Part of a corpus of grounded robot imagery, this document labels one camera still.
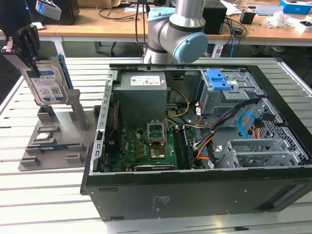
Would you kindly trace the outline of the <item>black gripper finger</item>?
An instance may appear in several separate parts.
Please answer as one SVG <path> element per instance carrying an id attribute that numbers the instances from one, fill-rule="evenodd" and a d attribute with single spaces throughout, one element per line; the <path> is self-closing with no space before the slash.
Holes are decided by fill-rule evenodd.
<path id="1" fill-rule="evenodd" d="M 23 62 L 31 69 L 30 78 L 39 78 L 36 61 L 39 59 L 40 41 L 38 29 L 30 24 L 18 30 L 18 41 Z"/>

